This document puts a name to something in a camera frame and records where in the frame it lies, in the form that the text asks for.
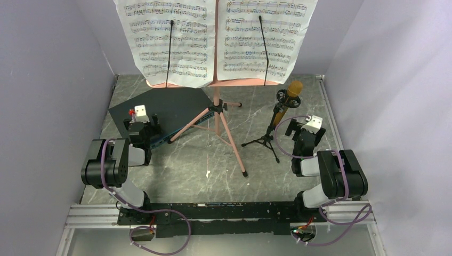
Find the black tripod stand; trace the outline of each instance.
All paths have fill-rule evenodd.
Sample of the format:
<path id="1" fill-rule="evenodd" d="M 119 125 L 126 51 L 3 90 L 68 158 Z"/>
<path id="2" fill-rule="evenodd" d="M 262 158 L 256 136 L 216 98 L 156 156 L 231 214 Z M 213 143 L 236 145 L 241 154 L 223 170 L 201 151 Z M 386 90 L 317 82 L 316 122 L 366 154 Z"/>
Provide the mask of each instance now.
<path id="1" fill-rule="evenodd" d="M 264 147 L 270 149 L 275 156 L 276 162 L 279 163 L 279 158 L 278 158 L 278 156 L 276 156 L 275 150 L 273 149 L 273 146 L 271 145 L 273 136 L 270 135 L 271 131 L 273 131 L 277 125 L 277 124 L 276 125 L 274 124 L 276 115 L 278 113 L 284 113 L 285 110 L 287 110 L 287 108 L 297 108 L 300 105 L 301 101 L 300 101 L 299 97 L 296 97 L 293 99 L 290 98 L 287 95 L 286 90 L 284 90 L 284 89 L 278 91 L 278 93 L 276 94 L 276 99 L 278 100 L 278 103 L 276 103 L 275 107 L 273 108 L 273 116 L 271 117 L 269 126 L 267 126 L 267 132 L 265 133 L 265 135 L 260 137 L 259 139 L 252 140 L 247 143 L 243 143 L 241 146 L 244 147 L 248 144 L 255 143 L 255 142 L 259 143 L 259 144 L 263 145 Z"/>

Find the lavender wall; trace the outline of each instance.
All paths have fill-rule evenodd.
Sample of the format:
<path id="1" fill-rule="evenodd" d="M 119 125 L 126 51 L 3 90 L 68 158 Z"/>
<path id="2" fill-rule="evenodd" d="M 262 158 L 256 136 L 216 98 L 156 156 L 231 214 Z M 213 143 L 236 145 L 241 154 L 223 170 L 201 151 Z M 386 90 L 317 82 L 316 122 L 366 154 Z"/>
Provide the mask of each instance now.
<path id="1" fill-rule="evenodd" d="M 114 75 L 74 1 L 2 1 L 0 35 L 0 254 L 55 255 Z"/>
<path id="2" fill-rule="evenodd" d="M 452 3 L 366 0 L 326 73 L 388 255 L 452 251 Z"/>
<path id="3" fill-rule="evenodd" d="M 295 74 L 324 74 L 363 0 L 319 0 Z M 113 0 L 77 0 L 115 74 L 139 74 Z"/>

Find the tripod leg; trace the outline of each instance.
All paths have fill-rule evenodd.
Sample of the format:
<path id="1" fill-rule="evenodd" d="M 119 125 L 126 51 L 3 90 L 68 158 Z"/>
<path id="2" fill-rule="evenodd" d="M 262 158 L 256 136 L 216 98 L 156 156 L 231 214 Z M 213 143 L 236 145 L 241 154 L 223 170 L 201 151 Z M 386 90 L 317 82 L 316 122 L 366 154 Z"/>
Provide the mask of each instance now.
<path id="1" fill-rule="evenodd" d="M 258 142 L 258 141 L 260 141 L 260 140 L 262 140 L 262 138 L 257 139 L 257 140 L 252 140 L 252 141 L 247 142 L 247 143 L 242 143 L 241 146 L 244 147 L 244 146 L 246 146 L 246 145 L 248 145 L 248 144 L 255 143 L 255 142 Z"/>
<path id="2" fill-rule="evenodd" d="M 241 102 L 223 102 L 223 103 L 226 103 L 226 104 L 228 104 L 230 106 L 237 106 L 237 107 L 241 107 L 242 106 Z"/>
<path id="3" fill-rule="evenodd" d="M 176 135 L 172 136 L 171 139 L 168 141 L 169 144 L 173 143 L 182 133 L 184 133 L 190 126 L 194 125 L 198 120 L 201 119 L 205 114 L 209 112 L 209 109 L 206 108 L 204 111 L 202 111 L 197 117 L 195 117 L 193 120 L 190 121 L 184 128 L 182 128 Z"/>
<path id="4" fill-rule="evenodd" d="M 223 122 L 224 129 L 226 130 L 226 133 L 228 134 L 229 142 L 231 143 L 234 153 L 236 154 L 237 161 L 239 162 L 239 165 L 241 168 L 241 172 L 244 177 L 248 177 L 248 173 L 246 172 L 245 167 L 243 166 L 243 163 L 242 163 L 240 155 L 239 155 L 239 151 L 237 150 L 236 144 L 234 143 L 234 139 L 232 138 L 231 131 L 229 130 L 228 123 L 226 122 L 226 118 L 224 118 L 223 113 L 220 113 L 220 118 L 221 118 L 221 121 Z"/>
<path id="5" fill-rule="evenodd" d="M 213 105 L 218 106 L 220 104 L 220 88 L 215 87 L 213 93 Z M 220 115 L 215 112 L 215 134 L 220 136 Z"/>
<path id="6" fill-rule="evenodd" d="M 271 142 L 269 141 L 269 145 L 270 145 L 270 149 L 273 152 L 273 154 L 275 155 L 275 160 L 277 163 L 279 163 L 279 158 L 276 156 L 275 150 L 273 149 L 273 146 L 271 145 Z"/>

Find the marble surface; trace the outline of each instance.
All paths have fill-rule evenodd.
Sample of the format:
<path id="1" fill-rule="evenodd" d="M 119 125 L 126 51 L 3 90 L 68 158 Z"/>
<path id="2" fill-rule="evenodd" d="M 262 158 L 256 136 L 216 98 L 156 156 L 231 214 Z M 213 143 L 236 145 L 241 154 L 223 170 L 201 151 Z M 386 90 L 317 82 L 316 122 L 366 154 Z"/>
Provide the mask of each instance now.
<path id="1" fill-rule="evenodd" d="M 327 115 L 326 102 L 314 75 L 292 75 L 286 84 L 278 86 L 238 86 L 221 88 L 224 101 L 242 102 L 243 106 L 229 107 L 225 112 L 229 128 L 249 174 L 244 178 L 231 147 L 224 144 L 214 132 L 192 128 L 173 144 L 163 144 L 152 151 L 149 166 L 129 167 L 128 178 L 146 191 L 153 203 L 179 202 L 258 202 L 292 201 L 296 194 L 319 183 L 318 178 L 298 178 L 290 169 L 290 157 L 275 148 L 280 163 L 272 152 L 259 144 L 241 147 L 240 144 L 265 134 L 276 103 L 276 92 L 287 88 L 293 80 L 303 83 L 301 105 L 289 109 L 285 118 L 295 115 L 317 115 L 324 119 L 327 129 L 317 150 L 336 148 L 336 141 Z M 118 78 L 110 107 L 147 90 L 146 80 L 139 75 L 121 75 Z M 213 89 L 204 88 L 212 99 Z M 278 130 L 278 141 L 292 152 L 293 141 L 284 136 L 289 122 Z M 214 127 L 214 119 L 203 126 Z M 222 138 L 228 139 L 224 129 Z M 118 138 L 111 116 L 107 114 L 101 138 Z M 82 204 L 111 204 L 116 200 L 104 190 L 87 186 Z"/>

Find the music score page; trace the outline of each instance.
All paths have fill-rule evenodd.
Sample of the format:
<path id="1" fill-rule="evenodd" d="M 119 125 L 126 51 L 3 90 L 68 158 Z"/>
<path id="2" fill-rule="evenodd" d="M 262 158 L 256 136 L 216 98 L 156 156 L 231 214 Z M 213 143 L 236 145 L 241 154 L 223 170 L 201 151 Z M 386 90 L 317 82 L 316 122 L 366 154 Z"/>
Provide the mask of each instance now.
<path id="1" fill-rule="evenodd" d="M 218 7 L 218 80 L 265 78 L 267 59 L 259 15 L 267 47 L 267 81 L 284 83 L 298 57 L 317 0 L 231 1 Z"/>
<path id="2" fill-rule="evenodd" d="M 136 67 L 151 85 L 199 88 L 213 80 L 215 0 L 114 0 Z"/>

